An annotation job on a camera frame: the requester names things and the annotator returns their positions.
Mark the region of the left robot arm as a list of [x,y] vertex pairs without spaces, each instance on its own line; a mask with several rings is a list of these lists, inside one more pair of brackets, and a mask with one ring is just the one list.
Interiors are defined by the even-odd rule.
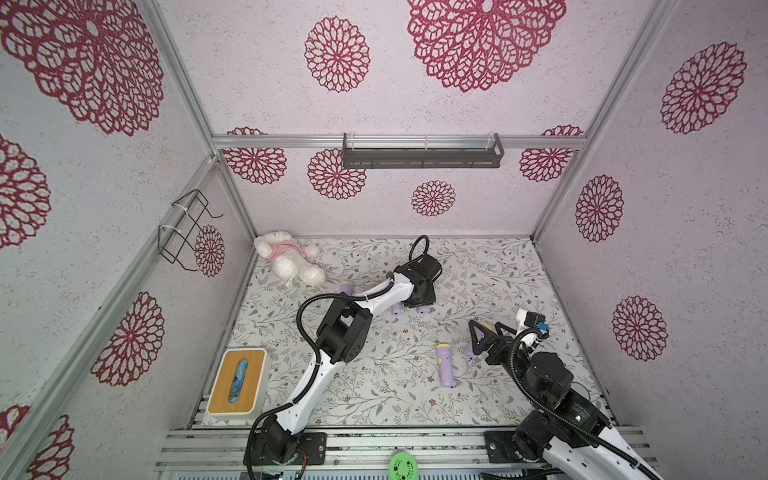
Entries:
[[[434,305],[435,283],[442,271],[436,258],[423,253],[359,295],[324,293],[299,306],[296,327],[312,349],[313,359],[289,400],[253,422],[243,459],[247,470],[265,462],[287,464],[294,458],[312,411],[336,373],[361,353],[374,318],[397,304],[405,308]],[[312,338],[304,327],[303,314],[320,300],[331,304]]]

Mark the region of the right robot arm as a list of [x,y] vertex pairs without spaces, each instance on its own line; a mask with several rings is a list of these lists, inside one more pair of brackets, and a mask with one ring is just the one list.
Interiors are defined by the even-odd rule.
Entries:
[[544,479],[659,479],[587,397],[572,388],[573,374],[554,352],[536,347],[549,338],[542,316],[530,313],[515,329],[501,322],[490,328],[468,322],[473,354],[500,365],[533,410],[511,430],[484,433],[492,464],[546,463],[523,475]]

